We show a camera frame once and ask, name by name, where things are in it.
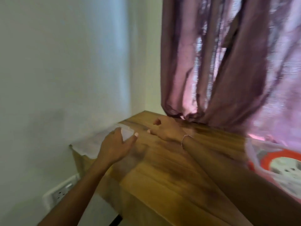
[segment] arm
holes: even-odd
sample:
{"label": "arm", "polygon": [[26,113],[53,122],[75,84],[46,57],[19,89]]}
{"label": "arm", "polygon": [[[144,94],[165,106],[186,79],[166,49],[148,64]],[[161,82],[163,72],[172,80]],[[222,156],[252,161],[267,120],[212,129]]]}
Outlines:
{"label": "arm", "polygon": [[113,163],[121,160],[128,154],[137,137],[138,133],[135,133],[135,135],[123,142],[121,128],[117,128],[107,135],[101,144],[97,159],[85,176],[38,225],[77,225],[103,175]]}
{"label": "arm", "polygon": [[[162,116],[148,132],[180,143],[186,134],[173,118]],[[184,149],[253,225],[297,225],[301,205],[265,179],[202,146],[191,137]]]}

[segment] person's left arm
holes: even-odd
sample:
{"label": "person's left arm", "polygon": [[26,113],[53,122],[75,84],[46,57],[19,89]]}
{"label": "person's left arm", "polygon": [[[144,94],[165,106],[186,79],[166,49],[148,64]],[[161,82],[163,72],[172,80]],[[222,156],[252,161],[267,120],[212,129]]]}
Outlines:
{"label": "person's left arm", "polygon": [[38,226],[75,226],[80,221],[96,187],[108,168],[124,158],[135,144],[138,133],[125,142],[121,128],[106,136],[101,144],[97,159],[85,176],[71,189],[62,201],[38,224]]}

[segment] wooden tabletop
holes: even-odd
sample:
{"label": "wooden tabletop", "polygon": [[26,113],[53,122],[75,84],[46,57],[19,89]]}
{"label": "wooden tabletop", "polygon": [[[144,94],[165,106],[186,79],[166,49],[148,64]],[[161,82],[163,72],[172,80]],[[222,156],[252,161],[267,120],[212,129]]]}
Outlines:
{"label": "wooden tabletop", "polygon": [[[139,133],[130,155],[114,164],[99,193],[134,225],[251,225],[201,167],[175,143],[148,134],[158,114],[144,111],[120,123]],[[243,162],[244,138],[180,121],[184,130],[211,150]],[[81,175],[94,160],[73,151]]]}

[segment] curtain fold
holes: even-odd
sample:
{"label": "curtain fold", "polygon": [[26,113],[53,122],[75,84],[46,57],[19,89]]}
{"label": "curtain fold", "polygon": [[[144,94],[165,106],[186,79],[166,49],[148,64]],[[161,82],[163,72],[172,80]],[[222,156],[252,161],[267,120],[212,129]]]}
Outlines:
{"label": "curtain fold", "polygon": [[300,9],[301,0],[164,0],[165,112],[301,147]]}

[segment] person's right arm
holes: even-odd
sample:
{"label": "person's right arm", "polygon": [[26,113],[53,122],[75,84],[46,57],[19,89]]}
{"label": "person's right arm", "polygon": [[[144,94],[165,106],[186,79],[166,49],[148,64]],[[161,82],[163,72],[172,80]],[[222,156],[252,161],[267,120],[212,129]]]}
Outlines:
{"label": "person's right arm", "polygon": [[[181,143],[186,134],[173,118],[159,117],[149,133]],[[253,225],[299,225],[301,205],[278,187],[186,136],[183,148]]]}

